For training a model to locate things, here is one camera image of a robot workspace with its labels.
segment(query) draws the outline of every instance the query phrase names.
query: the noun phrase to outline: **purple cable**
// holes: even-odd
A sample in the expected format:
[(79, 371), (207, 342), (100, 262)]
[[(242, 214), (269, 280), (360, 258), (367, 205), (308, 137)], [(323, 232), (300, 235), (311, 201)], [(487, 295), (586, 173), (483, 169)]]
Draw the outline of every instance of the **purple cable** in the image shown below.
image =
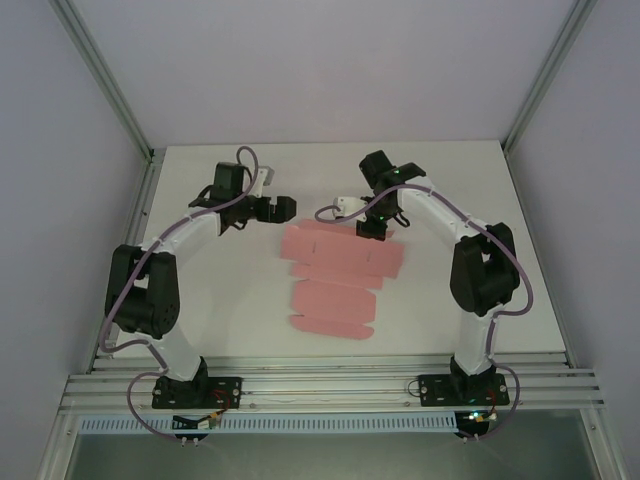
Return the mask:
[(133, 403), (131, 401), (131, 392), (132, 392), (133, 386), (136, 384), (136, 382), (138, 382), (138, 380), (141, 380), (144, 377), (161, 377), (161, 376), (165, 375), (169, 371), (169, 366), (167, 365), (167, 362), (164, 360), (164, 358), (162, 358), (162, 355), (160, 355), (160, 352), (158, 352), (158, 350), (153, 345), (151, 345), (149, 342), (147, 342), (146, 340), (142, 340), (142, 339), (129, 340), (128, 342), (125, 342), (122, 345), (118, 345), (116, 347), (109, 347), (109, 346), (107, 346), (107, 343), (106, 343), (107, 342), (107, 337), (109, 335), (109, 330), (111, 329), (111, 325), (113, 324), (113, 320), (114, 320), (114, 318), (116, 316), (116, 313), (118, 312), (118, 310), (122, 306), (122, 303), (124, 302), (124, 299), (126, 298), (128, 293), (133, 288), (133, 285), (134, 285), (136, 279), (138, 278), (138, 275), (142, 271), (142, 267), (144, 267), (144, 265), (147, 262), (147, 260), (149, 260), (149, 258), (153, 254), (153, 252), (162, 244), (162, 242), (164, 242), (169, 237), (169, 235), (171, 235), (173, 232), (175, 232), (176, 230), (178, 230), (182, 226), (184, 226), (187, 223), (189, 223), (191, 221), (191, 219), (202, 217), (203, 215), (208, 215), (210, 213), (219, 212), (220, 210), (223, 210), (223, 209), (225, 209), (227, 207), (235, 205), (240, 200), (242, 200), (247, 195), (249, 195), (249, 192), (251, 191), (251, 189), (254, 187), (254, 185), (256, 184), (256, 182), (258, 180), (258, 168), (259, 168), (259, 165), (258, 165), (258, 156), (256, 155), (256, 152), (254, 152), (251, 147), (248, 147), (246, 145), (241, 146), (236, 151), (236, 160), (238, 161), (238, 163), (242, 164), (242, 161), (240, 160), (240, 154), (244, 150), (246, 150), (247, 152), (249, 152), (251, 154), (251, 157), (253, 158), (253, 164), (254, 164), (254, 167), (255, 167), (255, 170), (253, 172), (253, 176), (251, 177), (251, 181), (249, 182), (249, 186), (247, 187), (247, 189), (244, 192), (242, 192), (240, 195), (238, 195), (236, 198), (234, 198), (233, 200), (229, 200), (228, 202), (223, 203), (222, 205), (218, 205), (218, 206), (212, 207), (212, 208), (206, 208), (204, 210), (200, 210), (200, 211), (194, 213), (190, 217), (181, 218), (176, 223), (174, 223), (169, 228), (167, 228), (164, 232), (162, 232), (160, 234), (160, 236), (158, 236), (158, 240), (153, 242), (153, 244), (149, 247), (149, 249), (144, 253), (144, 255), (142, 255), (142, 257), (138, 261), (138, 264), (133, 269), (133, 272), (131, 273), (131, 276), (129, 277), (129, 280), (127, 280), (127, 283), (125, 284), (124, 288), (122, 289), (122, 292), (120, 292), (120, 295), (118, 296), (118, 298), (114, 302), (113, 307), (111, 307), (111, 310), (109, 311), (109, 314), (107, 315), (107, 318), (105, 319), (104, 324), (102, 325), (102, 328), (100, 329), (100, 336), (99, 336), (98, 343), (99, 343), (99, 346), (100, 346), (100, 350), (102, 350), (103, 352), (105, 352), (105, 353), (115, 353), (115, 352), (119, 352), (120, 350), (123, 350), (123, 349), (125, 349), (127, 347), (131, 347), (133, 345), (144, 345), (145, 347), (147, 347), (149, 349), (149, 351), (151, 352), (153, 357), (160, 364), (160, 367), (162, 368), (162, 372), (144, 372), (144, 373), (141, 373), (140, 375), (136, 376), (133, 380), (131, 380), (131, 383), (129, 383), (129, 386), (127, 387), (127, 405), (129, 407), (129, 411), (135, 417), (135, 419), (140, 423), (140, 425), (142, 425), (149, 432), (151, 432), (153, 434), (156, 434), (156, 435), (158, 435), (160, 437), (169, 439), (169, 440), (177, 440), (177, 441), (180, 442), (180, 440), (178, 438), (174, 437), (173, 435), (169, 435), (169, 434), (160, 432), (159, 430), (156, 430), (155, 428), (153, 428), (151, 425), (147, 424), (142, 419), (142, 417), (140, 417), (140, 415), (138, 415), (138, 412), (135, 411), (135, 408), (133, 407)]
[[(444, 195), (436, 192), (431, 188), (423, 187), (422, 185), (403, 184), (403, 185), (395, 185), (393, 187), (387, 188), (383, 192), (376, 195), (367, 205), (362, 207), (357, 212), (352, 213), (351, 215), (347, 215), (346, 217), (336, 218), (333, 220), (320, 217), (321, 213), (324, 213), (330, 210), (339, 210), (339, 208), (335, 205), (328, 205), (326, 207), (322, 207), (320, 210), (318, 210), (315, 213), (315, 219), (321, 223), (342, 223), (342, 222), (347, 222), (349, 220), (353, 220), (354, 218), (359, 217), (360, 215), (365, 213), (367, 210), (369, 210), (371, 207), (373, 207), (376, 203), (382, 200), (386, 195), (390, 194), (391, 192), (395, 192), (397, 190), (404, 190), (404, 189), (418, 190), (420, 192), (424, 192), (428, 195), (435, 197), (440, 203), (442, 203), (449, 210), (451, 210), (458, 218), (460, 218), (460, 220), (462, 220), (471, 228), (473, 228), (477, 232), (484, 235), (487, 239), (489, 239), (489, 241), (492, 242), (494, 245), (496, 245), (500, 249), (500, 251), (504, 253), (505, 256), (509, 259), (509, 261), (513, 264), (515, 269), (518, 271), (518, 274), (522, 278), (522, 283), (524, 283), (525, 289), (527, 290), (527, 304), (523, 308), (521, 308), (520, 310), (500, 310), (498, 312), (495, 312), (491, 317), (491, 324), (489, 325), (489, 332), (487, 334), (487, 343), (485, 346), (485, 351), (487, 353), (489, 362), (491, 362), (491, 365), (501, 370), (505, 370), (509, 372), (509, 374), (513, 377), (516, 383), (516, 389), (515, 389), (516, 394), (515, 394), (515, 398), (513, 399), (511, 409), (507, 413), (504, 420), (500, 423), (500, 425), (498, 425), (496, 428), (491, 430), (491, 432), (488, 432), (482, 436), (483, 439), (490, 438), (494, 436), (496, 433), (498, 433), (500, 430), (502, 430), (502, 428), (504, 428), (504, 426), (507, 425), (513, 419), (513, 415), (516, 412), (516, 409), (518, 408), (518, 404), (520, 403), (520, 379), (518, 378), (518, 375), (511, 367), (496, 363), (493, 360), (493, 355), (492, 355), (493, 336), (496, 328), (496, 324), (495, 324), (496, 319), (501, 316), (519, 317), (519, 316), (525, 315), (531, 310), (531, 307), (533, 306), (533, 287), (531, 286), (531, 281), (529, 280), (527, 273), (524, 271), (524, 268), (522, 267), (520, 262), (518, 262), (518, 259), (515, 257), (515, 255), (511, 253), (511, 251), (493, 234), (491, 234), (486, 229), (482, 228), (480, 225), (470, 220), (469, 217), (463, 211), (461, 211), (458, 207), (456, 207)], [(463, 431), (460, 431), (460, 433), (462, 433), (464, 436), (468, 438), (475, 438), (476, 440), (479, 440), (480, 438), (480, 437), (474, 437), (472, 435), (469, 435)]]

